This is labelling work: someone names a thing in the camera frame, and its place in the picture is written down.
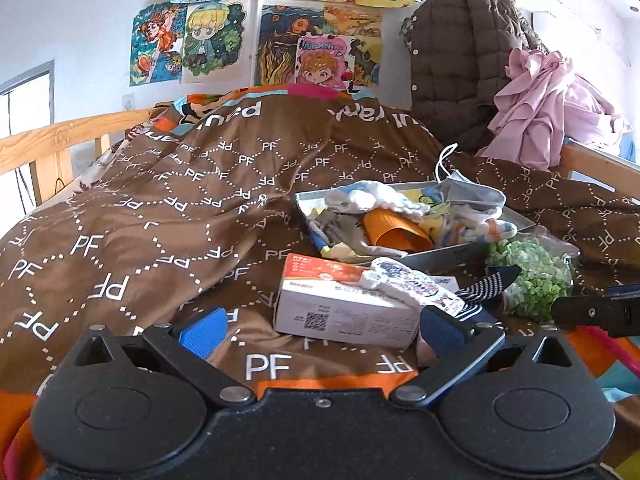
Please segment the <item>striped colourful sock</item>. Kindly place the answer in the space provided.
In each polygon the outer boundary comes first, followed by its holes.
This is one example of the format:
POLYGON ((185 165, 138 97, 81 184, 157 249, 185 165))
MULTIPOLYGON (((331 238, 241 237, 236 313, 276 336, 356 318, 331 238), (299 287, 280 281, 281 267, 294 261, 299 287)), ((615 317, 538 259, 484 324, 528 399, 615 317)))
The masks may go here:
POLYGON ((466 243, 497 243, 518 234, 518 227, 501 220, 502 209, 477 210, 468 205, 434 207, 420 223, 437 247, 466 243))

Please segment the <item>orange silicone cup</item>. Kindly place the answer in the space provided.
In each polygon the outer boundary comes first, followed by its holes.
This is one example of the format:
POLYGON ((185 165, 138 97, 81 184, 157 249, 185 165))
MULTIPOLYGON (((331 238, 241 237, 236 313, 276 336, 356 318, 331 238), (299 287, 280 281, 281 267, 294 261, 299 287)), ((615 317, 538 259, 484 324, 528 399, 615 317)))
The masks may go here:
POLYGON ((402 250, 403 252, 427 252, 435 248, 431 237, 416 223, 387 209, 373 209, 363 218, 363 229, 375 246, 402 250))

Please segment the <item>blond boy drawing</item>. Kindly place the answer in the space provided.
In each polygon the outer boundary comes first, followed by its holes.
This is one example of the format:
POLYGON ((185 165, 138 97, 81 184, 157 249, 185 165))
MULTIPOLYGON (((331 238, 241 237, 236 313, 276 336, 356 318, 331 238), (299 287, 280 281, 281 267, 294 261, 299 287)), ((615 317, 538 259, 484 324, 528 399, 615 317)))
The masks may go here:
POLYGON ((191 4, 182 44, 183 84, 250 80, 247 0, 191 4))

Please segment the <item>brown quilted jacket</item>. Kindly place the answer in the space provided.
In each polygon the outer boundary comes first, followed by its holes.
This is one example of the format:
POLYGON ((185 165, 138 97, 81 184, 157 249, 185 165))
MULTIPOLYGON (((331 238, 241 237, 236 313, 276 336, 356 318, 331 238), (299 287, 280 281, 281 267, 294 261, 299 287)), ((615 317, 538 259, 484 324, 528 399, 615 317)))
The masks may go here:
POLYGON ((410 18, 409 41, 413 117, 471 154, 492 140, 511 51, 548 51, 515 0, 426 0, 410 18))

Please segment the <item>brown patterned duvet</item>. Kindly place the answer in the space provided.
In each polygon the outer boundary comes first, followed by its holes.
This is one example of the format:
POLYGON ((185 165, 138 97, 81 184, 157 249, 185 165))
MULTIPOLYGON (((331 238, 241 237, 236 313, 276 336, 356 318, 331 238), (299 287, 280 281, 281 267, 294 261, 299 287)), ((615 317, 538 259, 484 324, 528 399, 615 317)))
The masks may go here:
POLYGON ((295 87, 228 94, 185 125, 166 110, 91 188, 2 238, 2 390, 36 393, 90 326, 132 335, 209 306, 230 322, 213 364, 254 388, 401 384, 410 351, 282 336, 272 310, 285 258, 314 252, 296 193, 428 180, 441 151, 375 99, 295 87))

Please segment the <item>bag of green paper stars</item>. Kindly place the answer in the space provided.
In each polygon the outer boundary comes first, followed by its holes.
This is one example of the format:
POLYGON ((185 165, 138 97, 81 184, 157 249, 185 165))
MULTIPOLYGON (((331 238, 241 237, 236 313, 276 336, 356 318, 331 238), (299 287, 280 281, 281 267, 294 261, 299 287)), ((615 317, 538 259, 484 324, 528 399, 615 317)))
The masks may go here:
POLYGON ((553 236, 544 226, 518 232, 489 246, 486 263, 518 266, 520 275, 504 291, 506 314, 538 323, 552 321, 552 304, 573 292, 580 250, 553 236))

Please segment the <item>red-haired girl drawing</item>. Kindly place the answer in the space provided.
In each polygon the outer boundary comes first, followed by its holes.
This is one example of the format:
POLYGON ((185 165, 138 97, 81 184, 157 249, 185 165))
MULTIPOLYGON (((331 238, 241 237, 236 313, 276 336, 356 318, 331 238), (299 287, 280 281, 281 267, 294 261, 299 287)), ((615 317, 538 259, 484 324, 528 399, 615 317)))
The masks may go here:
POLYGON ((142 86, 179 80, 186 6, 155 3, 142 9, 132 22, 129 84, 142 86))

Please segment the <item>grey white glove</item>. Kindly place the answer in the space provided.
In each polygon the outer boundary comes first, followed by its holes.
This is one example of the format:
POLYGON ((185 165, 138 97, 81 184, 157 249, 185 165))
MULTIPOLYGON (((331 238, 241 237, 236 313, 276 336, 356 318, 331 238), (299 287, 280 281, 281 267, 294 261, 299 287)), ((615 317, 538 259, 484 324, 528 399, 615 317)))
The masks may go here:
POLYGON ((358 214, 342 214, 331 208, 308 221, 310 234, 320 242, 323 258, 360 261, 367 258, 404 258, 403 250, 373 244, 358 214))

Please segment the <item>pink cloth pile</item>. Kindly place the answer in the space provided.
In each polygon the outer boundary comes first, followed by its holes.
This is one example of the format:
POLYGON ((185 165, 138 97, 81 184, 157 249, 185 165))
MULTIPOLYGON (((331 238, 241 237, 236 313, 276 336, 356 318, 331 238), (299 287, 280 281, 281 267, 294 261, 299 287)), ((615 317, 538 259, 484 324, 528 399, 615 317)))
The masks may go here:
POLYGON ((549 170, 559 166, 567 139, 620 152, 630 123, 575 73, 570 58, 558 51, 514 49, 504 71, 509 82, 494 96, 497 114, 488 125, 494 138, 480 156, 549 170))

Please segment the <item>grey face mask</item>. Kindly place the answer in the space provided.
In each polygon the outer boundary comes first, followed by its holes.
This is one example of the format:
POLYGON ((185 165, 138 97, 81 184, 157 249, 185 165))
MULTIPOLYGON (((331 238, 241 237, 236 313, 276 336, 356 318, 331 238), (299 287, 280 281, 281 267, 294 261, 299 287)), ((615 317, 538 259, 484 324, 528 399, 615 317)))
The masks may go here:
POLYGON ((477 210, 502 209, 506 206, 503 192, 491 186, 473 182, 459 170, 448 170, 446 159, 457 151, 458 144, 449 144, 439 153, 434 175, 442 199, 451 205, 468 205, 477 210))

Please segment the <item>navy striped sock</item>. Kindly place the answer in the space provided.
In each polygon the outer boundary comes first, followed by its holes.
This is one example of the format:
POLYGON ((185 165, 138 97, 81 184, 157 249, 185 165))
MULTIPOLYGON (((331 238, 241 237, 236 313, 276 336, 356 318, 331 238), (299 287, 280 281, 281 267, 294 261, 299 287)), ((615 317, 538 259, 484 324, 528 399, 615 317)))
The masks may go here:
POLYGON ((464 308, 456 318, 459 321, 467 321, 482 315, 490 302, 500 300, 521 272, 519 266, 490 266, 484 278, 456 291, 456 295, 464 301, 464 308))

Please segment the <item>grey tray box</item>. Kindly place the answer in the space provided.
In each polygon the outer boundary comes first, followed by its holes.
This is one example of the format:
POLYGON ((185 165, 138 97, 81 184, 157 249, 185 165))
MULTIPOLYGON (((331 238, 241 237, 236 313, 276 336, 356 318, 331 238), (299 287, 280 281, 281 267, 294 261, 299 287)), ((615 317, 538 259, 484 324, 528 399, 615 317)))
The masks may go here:
POLYGON ((427 272, 475 266, 491 243, 534 229, 533 221, 506 207, 481 211, 466 202, 450 208, 431 181, 300 192, 295 205, 322 258, 368 264, 385 256, 427 272))

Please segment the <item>wooden bed rail right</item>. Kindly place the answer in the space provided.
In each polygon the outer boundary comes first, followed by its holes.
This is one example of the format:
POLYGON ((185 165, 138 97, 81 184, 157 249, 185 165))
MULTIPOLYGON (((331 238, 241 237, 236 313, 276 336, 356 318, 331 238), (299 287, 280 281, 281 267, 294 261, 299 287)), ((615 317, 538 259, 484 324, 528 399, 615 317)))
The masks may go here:
POLYGON ((608 185, 619 196, 635 200, 640 198, 638 165, 579 143, 570 142, 563 145, 560 164, 555 171, 567 179, 577 172, 608 185))

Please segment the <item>pink cartoon girl drawing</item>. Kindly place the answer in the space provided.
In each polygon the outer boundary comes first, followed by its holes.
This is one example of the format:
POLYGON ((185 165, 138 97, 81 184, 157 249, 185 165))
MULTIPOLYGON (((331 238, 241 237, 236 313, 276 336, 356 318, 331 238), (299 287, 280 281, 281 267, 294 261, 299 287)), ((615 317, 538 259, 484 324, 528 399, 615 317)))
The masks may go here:
POLYGON ((294 82, 346 91, 352 84, 355 57, 350 53, 352 37, 303 36, 296 47, 294 82))

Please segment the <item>orange white tissue box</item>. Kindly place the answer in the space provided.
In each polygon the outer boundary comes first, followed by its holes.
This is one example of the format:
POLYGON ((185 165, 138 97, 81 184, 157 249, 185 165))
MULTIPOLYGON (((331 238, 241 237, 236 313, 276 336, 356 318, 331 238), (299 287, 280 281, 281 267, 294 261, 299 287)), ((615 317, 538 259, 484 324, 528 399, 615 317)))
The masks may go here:
POLYGON ((421 312, 377 290, 362 288, 360 275, 369 266, 289 255, 274 329, 355 346, 409 347, 418 332, 421 312))

